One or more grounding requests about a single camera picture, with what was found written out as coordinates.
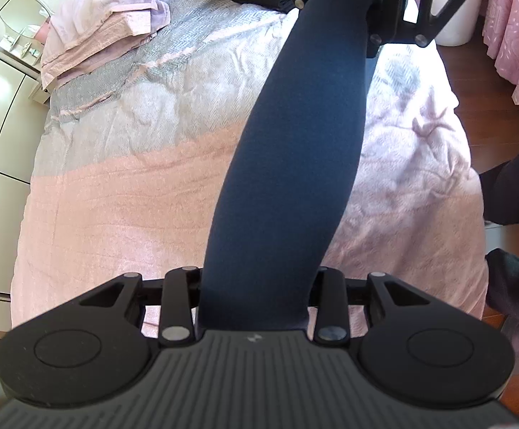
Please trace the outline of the round mirror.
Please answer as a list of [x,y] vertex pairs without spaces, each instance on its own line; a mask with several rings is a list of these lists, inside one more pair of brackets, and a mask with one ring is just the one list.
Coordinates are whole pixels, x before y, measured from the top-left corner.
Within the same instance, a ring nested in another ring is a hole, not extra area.
[[0,0],[0,19],[12,31],[33,37],[50,18],[49,9],[39,0]]

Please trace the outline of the navy blue garment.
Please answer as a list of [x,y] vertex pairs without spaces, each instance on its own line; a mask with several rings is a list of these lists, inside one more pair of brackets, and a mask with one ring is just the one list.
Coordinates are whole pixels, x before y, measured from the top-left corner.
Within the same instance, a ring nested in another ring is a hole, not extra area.
[[346,209],[363,142],[367,15],[380,0],[309,0],[240,137],[211,226],[198,323],[286,330]]

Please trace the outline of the pink grey bedspread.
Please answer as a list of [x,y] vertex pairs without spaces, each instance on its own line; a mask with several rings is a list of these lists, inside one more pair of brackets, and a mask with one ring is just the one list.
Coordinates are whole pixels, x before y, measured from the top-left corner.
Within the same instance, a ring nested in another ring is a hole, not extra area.
[[[236,143],[296,20],[174,0],[150,42],[53,95],[11,284],[22,324],[120,274],[199,265]],[[479,317],[483,202],[434,46],[383,48],[349,205],[325,263],[395,275]]]

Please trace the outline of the lilac folded sheet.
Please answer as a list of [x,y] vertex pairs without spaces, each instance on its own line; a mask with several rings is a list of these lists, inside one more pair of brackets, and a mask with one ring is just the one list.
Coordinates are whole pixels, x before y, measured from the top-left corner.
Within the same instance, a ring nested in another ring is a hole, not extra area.
[[167,0],[66,0],[50,17],[42,87],[93,72],[147,42],[170,19]]

